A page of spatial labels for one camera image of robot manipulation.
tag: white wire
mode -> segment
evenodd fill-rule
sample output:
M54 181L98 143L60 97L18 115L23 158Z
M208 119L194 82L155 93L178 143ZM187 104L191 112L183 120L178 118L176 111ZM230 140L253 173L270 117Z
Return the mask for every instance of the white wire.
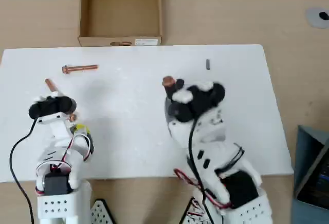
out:
M90 154L90 150L91 150L91 148L92 148L92 143L91 143L91 141L90 141L90 138L89 138L87 135L85 135L85 134L75 134L75 135L73 135L71 146L73 145L73 143L74 143L74 139L75 139L77 136L82 136L82 137L84 137L84 138L86 138L86 139L88 140L88 151L87 151L87 154L86 154L86 155L84 156L84 158L83 158L83 160L86 160L87 156Z

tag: white board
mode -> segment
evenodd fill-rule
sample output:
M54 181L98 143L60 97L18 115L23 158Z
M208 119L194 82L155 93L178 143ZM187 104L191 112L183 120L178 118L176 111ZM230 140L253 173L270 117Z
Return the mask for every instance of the white board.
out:
M62 73L64 65L89 64L99 69ZM9 153L30 129L33 99L50 94L46 78L76 100L79 121L91 130L95 154L86 166L88 178L173 176L186 157L166 125L166 75L223 83L228 137L245 148L261 174L293 172L260 45L41 48L6 50L0 65L0 181L12 181ZM20 180L34 180L47 136L45 126L37 125L17 147L13 165Z

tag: black cable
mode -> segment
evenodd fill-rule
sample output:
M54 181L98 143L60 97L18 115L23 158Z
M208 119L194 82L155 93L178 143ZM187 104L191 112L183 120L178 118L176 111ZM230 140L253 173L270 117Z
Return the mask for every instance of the black cable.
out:
M33 132L33 129L35 127L35 124L36 124L36 121L38 119L36 118L34 121L33 121L33 124L31 126L31 129L30 129L30 132L28 133L28 135L22 137L16 144L14 144L14 146L12 147L11 151L10 151L10 156L9 156L9 168L10 168L10 172L12 174L12 177L14 178L17 186L19 187L19 189L21 190L21 192L23 193L24 197L26 198L26 201L27 201L27 204L29 205L29 210L30 210L30 217L31 217L31 224L34 224L34 216L33 216L33 208L32 208L32 204L31 204L31 201L28 197L28 195L26 194L26 192L24 191L23 187L21 186L20 182L17 180L16 178L16 175L14 173L14 169L12 168L12 156L14 154L14 150L15 148L17 147L17 145L19 145L20 142L22 142L23 140L25 140L26 138L28 138L32 132Z
M206 190L205 190L205 187L202 183L202 180L201 180L201 177L200 177L200 174L199 172L197 171L196 169L196 165L195 165L195 161L194 161L194 157L193 157L193 152L192 152L192 140L193 140L193 133L194 133L194 130L195 130L195 127L196 127L196 124L197 124L197 121L198 121L199 117L196 117L193 121L193 125L192 125L192 128L191 128L191 131L190 131L190 136L189 136L189 156L190 156L190 162L191 162L191 166L192 166L192 172L194 173L199 185L200 185L200 188L201 188L201 192L202 192L202 196L203 196L203 199L202 199L202 204L203 206L205 207L205 210L207 212L207 215L209 216L209 220L211 222L211 224L214 224L214 221L210 215L210 212L206 206Z

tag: perforated plate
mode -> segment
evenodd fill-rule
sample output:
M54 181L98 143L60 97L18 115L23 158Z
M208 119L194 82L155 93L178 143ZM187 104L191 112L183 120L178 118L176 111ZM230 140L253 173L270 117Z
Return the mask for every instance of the perforated plate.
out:
M115 224L104 199L97 199L91 209L92 224Z

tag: small metal pin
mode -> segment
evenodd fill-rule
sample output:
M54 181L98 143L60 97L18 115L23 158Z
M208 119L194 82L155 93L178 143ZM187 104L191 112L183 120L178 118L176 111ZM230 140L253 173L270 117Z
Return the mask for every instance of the small metal pin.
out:
M210 59L206 59L206 69L210 70Z

